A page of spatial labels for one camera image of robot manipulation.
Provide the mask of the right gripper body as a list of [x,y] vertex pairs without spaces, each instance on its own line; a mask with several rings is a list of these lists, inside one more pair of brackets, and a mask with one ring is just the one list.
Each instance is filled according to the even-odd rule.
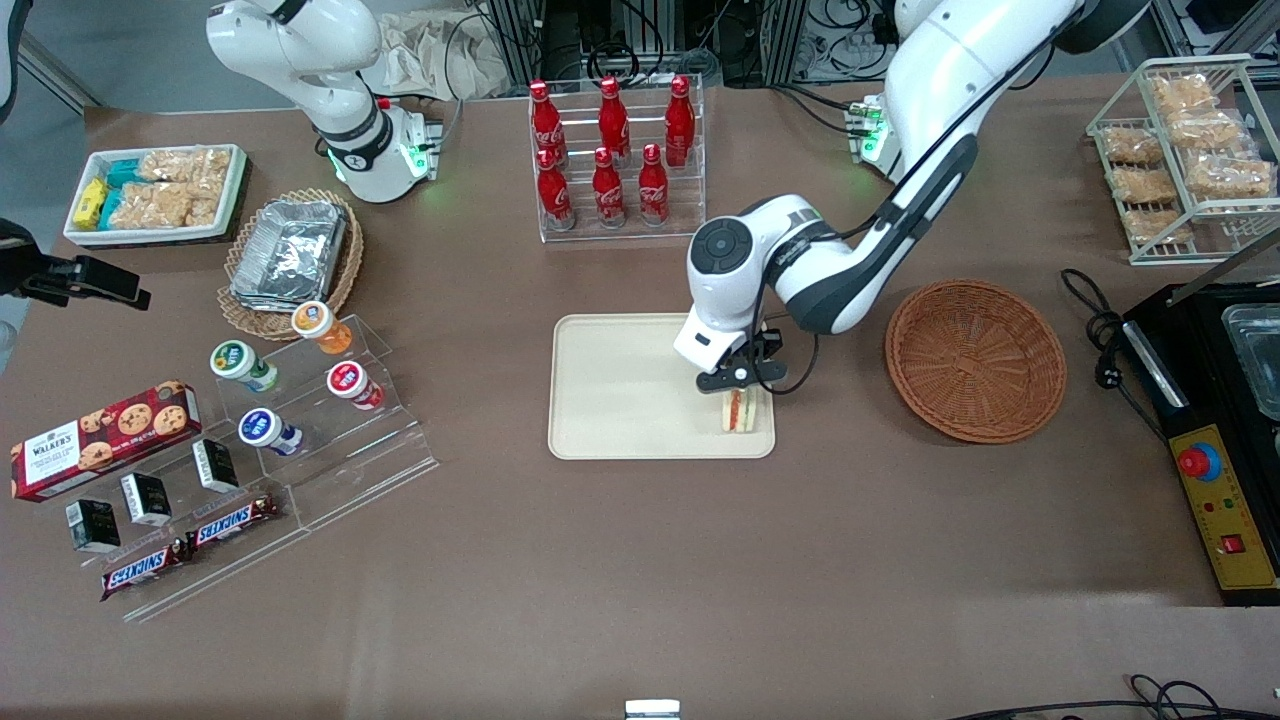
[[47,258],[23,225],[4,218],[0,225],[1,295],[26,299],[29,282],[47,270]]

